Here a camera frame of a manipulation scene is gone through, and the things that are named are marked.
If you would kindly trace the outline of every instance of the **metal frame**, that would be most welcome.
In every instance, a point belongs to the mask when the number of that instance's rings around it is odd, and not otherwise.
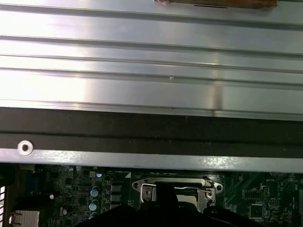
[[[302,122],[18,108],[0,119],[4,163],[303,172]]]
[[[31,155],[23,156],[16,149],[0,149],[0,158],[1,162],[27,164],[197,171],[303,172],[301,158],[148,155],[63,150],[34,150]]]

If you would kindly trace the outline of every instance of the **chip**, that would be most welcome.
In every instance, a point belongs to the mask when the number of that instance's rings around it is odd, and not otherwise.
[[[84,171],[83,171],[83,175],[84,175],[84,176],[89,176],[89,170],[84,170]]]
[[[263,205],[262,204],[251,204],[250,218],[251,219],[262,219],[263,218]]]
[[[66,178],[65,179],[65,184],[71,185],[71,183],[72,183],[72,179],[71,178]]]
[[[51,178],[58,178],[59,173],[58,172],[51,172]]]
[[[80,197],[79,198],[79,204],[82,206],[85,206],[87,204],[87,200],[85,197]]]

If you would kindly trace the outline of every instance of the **metal sheet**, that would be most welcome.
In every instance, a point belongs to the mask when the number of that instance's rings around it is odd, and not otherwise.
[[[0,105],[302,120],[301,9],[0,0]]]
[[[303,53],[301,31],[107,17],[1,12],[0,35]]]
[[[279,1],[274,10],[218,9],[195,7],[192,5],[170,4],[163,7],[153,0],[0,0],[8,6],[50,7],[55,9],[86,9],[96,11],[127,12],[154,15],[155,17],[183,16],[191,18],[210,18],[229,21],[267,22],[278,24],[302,24],[303,5],[297,2]]]
[[[7,163],[83,165],[120,168],[186,169],[199,171],[258,171],[301,173],[300,158],[215,157],[34,150],[29,156],[0,149]]]

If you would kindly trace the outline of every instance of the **black plastic part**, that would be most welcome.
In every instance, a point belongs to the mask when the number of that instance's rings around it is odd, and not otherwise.
[[[0,108],[0,148],[303,158],[303,122]]]

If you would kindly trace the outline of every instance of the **integrated circuit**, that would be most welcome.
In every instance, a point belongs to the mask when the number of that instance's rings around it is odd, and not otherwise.
[[[263,218],[263,204],[251,204],[250,205],[250,218],[262,219]]]

